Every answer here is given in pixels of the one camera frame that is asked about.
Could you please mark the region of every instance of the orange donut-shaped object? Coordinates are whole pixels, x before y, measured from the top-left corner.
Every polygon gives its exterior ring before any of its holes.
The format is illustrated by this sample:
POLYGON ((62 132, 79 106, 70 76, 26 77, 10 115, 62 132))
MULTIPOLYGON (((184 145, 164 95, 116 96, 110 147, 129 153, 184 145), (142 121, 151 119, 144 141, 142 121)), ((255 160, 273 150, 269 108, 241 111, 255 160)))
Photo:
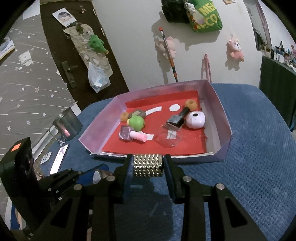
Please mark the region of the orange donut-shaped object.
POLYGON ((127 113, 126 111, 122 112, 121 115, 120 115, 120 121, 121 122, 126 122, 128 120, 128 116, 129 116, 129 113, 127 113))
POLYGON ((197 103, 195 100, 187 100, 185 102, 185 107, 188 107, 190 111, 194 111, 197 109, 197 103))

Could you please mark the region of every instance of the silver bolt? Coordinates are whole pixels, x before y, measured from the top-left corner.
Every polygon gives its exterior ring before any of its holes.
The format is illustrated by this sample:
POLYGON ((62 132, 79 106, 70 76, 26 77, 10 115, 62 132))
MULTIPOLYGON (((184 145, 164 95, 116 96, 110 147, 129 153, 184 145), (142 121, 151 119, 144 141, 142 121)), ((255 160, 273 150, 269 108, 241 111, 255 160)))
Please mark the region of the silver bolt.
POLYGON ((184 177, 183 177, 183 180, 184 180, 185 182, 190 182, 190 181, 192 180, 192 178, 191 178, 190 176, 184 176, 184 177))
POLYGON ((78 191, 78 190, 80 190, 82 188, 82 185, 81 184, 76 184, 76 185, 74 185, 74 190, 75 191, 78 191))
POLYGON ((225 186, 222 183, 218 183, 216 185, 216 188, 218 188, 219 190, 223 190, 225 188, 225 186))
POLYGON ((106 179, 108 182, 113 182, 115 180, 115 177, 111 175, 111 176, 108 176, 106 179))

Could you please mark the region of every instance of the dark brown door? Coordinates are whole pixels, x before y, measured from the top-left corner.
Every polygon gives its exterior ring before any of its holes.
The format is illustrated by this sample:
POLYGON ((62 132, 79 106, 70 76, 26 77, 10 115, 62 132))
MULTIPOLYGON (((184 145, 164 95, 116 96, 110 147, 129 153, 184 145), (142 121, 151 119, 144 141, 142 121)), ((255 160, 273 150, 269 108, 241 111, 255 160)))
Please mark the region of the dark brown door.
POLYGON ((78 68, 72 71, 77 86, 72 89, 70 85, 68 85, 68 89, 74 100, 78 101, 77 105, 81 110, 85 109, 94 102, 128 92, 128 87, 124 81, 107 38, 103 34, 101 24, 95 15, 93 5, 90 1, 51 2, 40 5, 40 11, 43 29, 52 57, 64 82, 68 81, 61 63, 67 61, 70 67, 75 65, 78 66, 78 68), (85 9, 84 13, 81 13, 81 6, 85 9), (109 78, 111 85, 99 91, 98 94, 89 84, 87 74, 88 69, 75 49, 72 40, 65 36, 63 32, 64 26, 52 16, 52 13, 64 7, 76 18, 78 22, 89 25, 93 29, 94 34, 104 41, 105 48, 109 50, 106 57, 108 58, 113 70, 113 74, 109 78))

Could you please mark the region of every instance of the green bag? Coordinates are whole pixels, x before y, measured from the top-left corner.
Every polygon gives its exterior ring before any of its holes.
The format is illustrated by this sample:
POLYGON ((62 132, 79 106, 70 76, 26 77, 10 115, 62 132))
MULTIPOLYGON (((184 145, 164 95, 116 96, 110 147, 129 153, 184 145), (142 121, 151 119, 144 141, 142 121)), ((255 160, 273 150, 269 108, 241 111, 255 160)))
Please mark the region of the green bag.
POLYGON ((205 33, 222 29, 222 21, 211 0, 189 0, 188 3, 195 6, 195 11, 187 9, 193 31, 205 33))

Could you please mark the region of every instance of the blue tablecloth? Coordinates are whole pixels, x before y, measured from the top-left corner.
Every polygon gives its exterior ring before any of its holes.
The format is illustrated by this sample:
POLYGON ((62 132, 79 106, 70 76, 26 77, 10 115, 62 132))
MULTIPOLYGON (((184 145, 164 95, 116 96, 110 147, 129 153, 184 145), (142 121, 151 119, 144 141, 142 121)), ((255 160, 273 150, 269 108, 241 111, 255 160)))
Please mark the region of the blue tablecloth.
MULTIPOLYGON (((229 119, 233 136, 225 161, 181 165, 186 175, 202 184, 223 183, 258 224, 269 241, 278 241, 296 214, 296 144, 285 121, 256 87, 240 84, 213 84, 229 119)), ((61 170, 86 171, 106 163, 111 171, 121 165, 94 157, 78 138, 111 101, 88 106, 80 115, 81 133, 69 141, 61 170)), ((60 146, 55 142, 50 160, 42 164, 49 174, 60 146)), ((130 198, 115 205, 118 241, 177 241, 181 238, 182 204, 168 197, 164 177, 133 180, 130 198)), ((207 206, 206 233, 210 240, 207 206)))

